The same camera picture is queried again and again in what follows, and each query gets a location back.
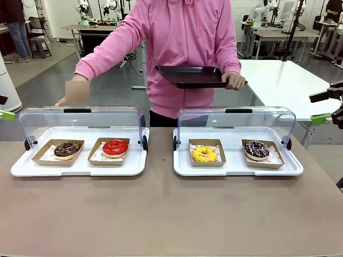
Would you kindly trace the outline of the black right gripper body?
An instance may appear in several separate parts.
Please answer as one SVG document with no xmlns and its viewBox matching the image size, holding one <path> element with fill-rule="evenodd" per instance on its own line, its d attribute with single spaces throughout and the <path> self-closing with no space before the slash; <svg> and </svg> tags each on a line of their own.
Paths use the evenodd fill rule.
<svg viewBox="0 0 343 257">
<path fill-rule="evenodd" d="M 331 113 L 331 118 L 334 125 L 342 125 L 342 81 L 331 84 L 327 92 L 330 99 L 339 100 L 341 103 L 340 107 Z"/>
</svg>

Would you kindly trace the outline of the person's right hand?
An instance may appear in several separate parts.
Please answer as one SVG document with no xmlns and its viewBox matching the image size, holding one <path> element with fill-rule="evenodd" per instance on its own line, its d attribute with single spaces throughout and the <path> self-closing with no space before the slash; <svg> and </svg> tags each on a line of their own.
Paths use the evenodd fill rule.
<svg viewBox="0 0 343 257">
<path fill-rule="evenodd" d="M 57 101 L 55 106 L 84 103 L 90 95 L 90 82 L 82 75 L 75 74 L 70 81 L 65 82 L 65 96 Z"/>
</svg>

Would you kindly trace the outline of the person's left hand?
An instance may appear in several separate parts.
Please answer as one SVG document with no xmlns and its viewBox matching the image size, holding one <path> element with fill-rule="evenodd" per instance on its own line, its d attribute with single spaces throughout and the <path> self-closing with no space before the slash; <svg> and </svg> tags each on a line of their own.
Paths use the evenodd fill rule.
<svg viewBox="0 0 343 257">
<path fill-rule="evenodd" d="M 241 90 L 245 85 L 245 78 L 237 72 L 227 72 L 221 79 L 226 83 L 226 90 Z"/>
</svg>

